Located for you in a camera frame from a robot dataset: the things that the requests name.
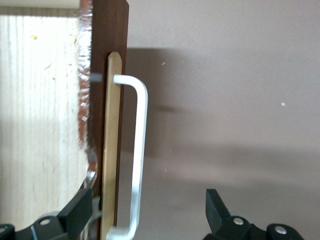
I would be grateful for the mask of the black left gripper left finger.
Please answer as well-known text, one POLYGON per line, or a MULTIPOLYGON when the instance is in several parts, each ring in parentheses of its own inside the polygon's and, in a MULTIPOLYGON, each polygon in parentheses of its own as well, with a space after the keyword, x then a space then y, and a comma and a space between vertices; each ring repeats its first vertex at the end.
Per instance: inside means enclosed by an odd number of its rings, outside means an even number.
POLYGON ((92 190, 80 189, 56 215, 46 215, 16 231, 12 224, 0 225, 2 240, 76 240, 93 214, 92 190))

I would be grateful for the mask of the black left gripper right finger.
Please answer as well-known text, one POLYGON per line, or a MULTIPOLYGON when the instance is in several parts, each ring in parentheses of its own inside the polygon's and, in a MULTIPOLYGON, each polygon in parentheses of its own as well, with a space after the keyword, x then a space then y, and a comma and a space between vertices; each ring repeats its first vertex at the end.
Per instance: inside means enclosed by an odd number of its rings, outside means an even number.
POLYGON ((231 215, 216 189, 206 190, 205 215, 211 233, 205 240, 302 240, 293 227, 272 223, 266 230, 249 223, 244 217, 231 215))

